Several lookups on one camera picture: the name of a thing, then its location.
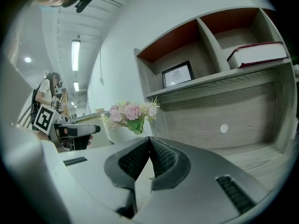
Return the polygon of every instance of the ceiling light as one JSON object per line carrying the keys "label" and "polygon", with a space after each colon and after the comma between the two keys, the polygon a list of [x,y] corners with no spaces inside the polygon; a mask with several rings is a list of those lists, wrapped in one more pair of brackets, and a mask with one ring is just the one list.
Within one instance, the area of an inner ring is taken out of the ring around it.
{"label": "ceiling light", "polygon": [[71,42],[71,67],[73,71],[78,71],[80,40]]}
{"label": "ceiling light", "polygon": [[74,88],[75,88],[75,91],[79,91],[79,83],[78,82],[74,82]]}
{"label": "ceiling light", "polygon": [[31,59],[30,59],[30,57],[25,57],[25,59],[24,59],[27,63],[30,63],[31,62]]}

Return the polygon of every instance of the picture frame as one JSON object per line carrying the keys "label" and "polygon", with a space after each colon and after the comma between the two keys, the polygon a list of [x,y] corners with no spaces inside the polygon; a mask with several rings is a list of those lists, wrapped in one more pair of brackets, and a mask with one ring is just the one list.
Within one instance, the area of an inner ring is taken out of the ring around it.
{"label": "picture frame", "polygon": [[194,80],[194,75],[189,61],[171,67],[162,72],[163,88]]}

